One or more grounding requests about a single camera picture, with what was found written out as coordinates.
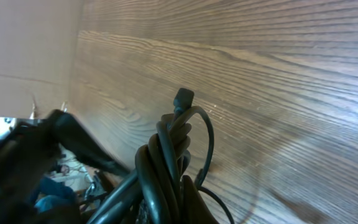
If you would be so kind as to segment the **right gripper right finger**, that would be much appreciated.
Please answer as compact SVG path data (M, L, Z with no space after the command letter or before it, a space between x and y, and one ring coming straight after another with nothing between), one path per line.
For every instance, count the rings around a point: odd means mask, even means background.
M182 177L183 215L187 224L218 224L188 175Z

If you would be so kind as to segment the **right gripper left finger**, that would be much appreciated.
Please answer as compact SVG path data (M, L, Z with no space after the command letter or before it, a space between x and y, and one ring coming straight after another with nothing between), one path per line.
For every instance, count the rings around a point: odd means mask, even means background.
M133 208L135 224L153 224L152 211L145 199L136 202Z

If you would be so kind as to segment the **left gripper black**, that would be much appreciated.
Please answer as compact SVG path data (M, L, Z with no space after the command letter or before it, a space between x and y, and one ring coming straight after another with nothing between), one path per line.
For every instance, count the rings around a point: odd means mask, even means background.
M19 126L0 143L0 223L79 223L74 202L44 212L30 202L42 177L60 157L60 144L82 164L121 177L130 173L72 114L53 110L39 126Z

